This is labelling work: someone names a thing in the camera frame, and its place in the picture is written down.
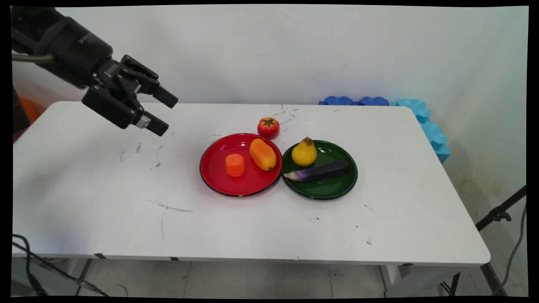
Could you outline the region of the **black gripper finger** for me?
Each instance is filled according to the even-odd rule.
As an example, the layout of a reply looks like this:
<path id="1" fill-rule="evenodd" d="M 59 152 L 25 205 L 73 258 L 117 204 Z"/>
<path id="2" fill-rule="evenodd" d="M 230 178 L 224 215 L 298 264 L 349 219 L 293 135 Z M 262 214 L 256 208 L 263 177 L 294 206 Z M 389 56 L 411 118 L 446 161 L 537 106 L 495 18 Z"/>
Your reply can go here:
<path id="1" fill-rule="evenodd" d="M 152 96 L 170 109 L 179 99 L 165 89 L 159 76 L 128 55 L 117 61 L 110 58 L 110 98 L 128 109 L 143 109 L 139 94 Z"/>
<path id="2" fill-rule="evenodd" d="M 169 129 L 166 122 L 146 111 L 136 97 L 118 99 L 104 86 L 90 86 L 82 103 L 121 129 L 135 126 L 157 136 Z"/>

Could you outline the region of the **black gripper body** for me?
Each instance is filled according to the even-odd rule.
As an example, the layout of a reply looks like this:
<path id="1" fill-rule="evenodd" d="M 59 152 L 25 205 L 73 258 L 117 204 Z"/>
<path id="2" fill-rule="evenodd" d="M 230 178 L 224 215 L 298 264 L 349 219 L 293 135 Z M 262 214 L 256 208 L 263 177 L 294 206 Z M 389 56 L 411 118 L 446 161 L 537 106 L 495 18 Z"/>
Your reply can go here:
<path id="1" fill-rule="evenodd" d="M 38 16 L 35 40 L 35 54 L 49 57 L 35 65 L 76 88 L 107 83 L 119 73 L 113 48 L 71 17 Z"/>

